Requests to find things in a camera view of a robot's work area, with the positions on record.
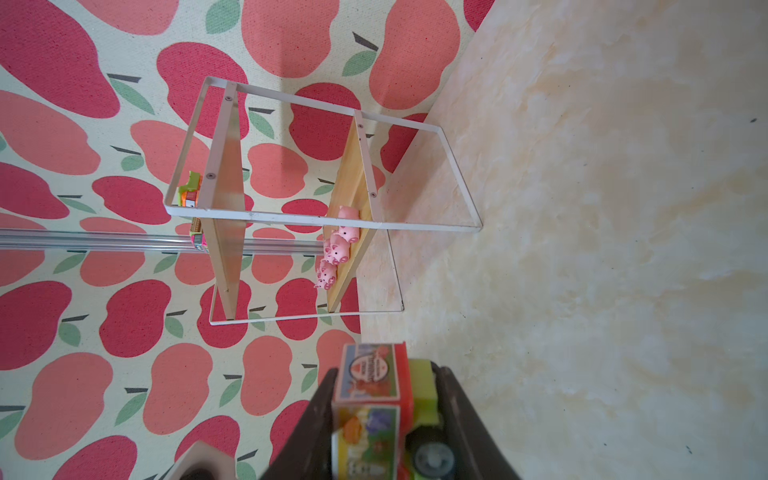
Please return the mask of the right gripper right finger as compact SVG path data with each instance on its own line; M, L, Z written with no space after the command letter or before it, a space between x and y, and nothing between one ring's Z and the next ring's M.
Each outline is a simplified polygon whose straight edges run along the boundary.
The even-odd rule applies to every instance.
M450 479L520 480L452 370L433 364L433 374L443 431L456 461Z

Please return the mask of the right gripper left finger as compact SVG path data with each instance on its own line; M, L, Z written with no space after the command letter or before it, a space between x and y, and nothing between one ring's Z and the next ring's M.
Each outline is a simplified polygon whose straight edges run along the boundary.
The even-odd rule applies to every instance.
M261 479L327 479L331 472L332 398L338 369L331 368L292 434Z

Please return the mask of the green orange toy truck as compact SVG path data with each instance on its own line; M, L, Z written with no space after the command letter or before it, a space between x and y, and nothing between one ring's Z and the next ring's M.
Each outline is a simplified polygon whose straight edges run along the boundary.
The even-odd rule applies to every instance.
M201 174L191 171L187 183L178 188L179 205L185 208L196 208L201 185Z

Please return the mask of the brown toy block car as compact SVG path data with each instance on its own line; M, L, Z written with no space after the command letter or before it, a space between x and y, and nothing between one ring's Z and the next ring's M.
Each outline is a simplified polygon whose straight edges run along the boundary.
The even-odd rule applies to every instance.
M406 345L347 344L332 397L334 479L452 479L432 363Z

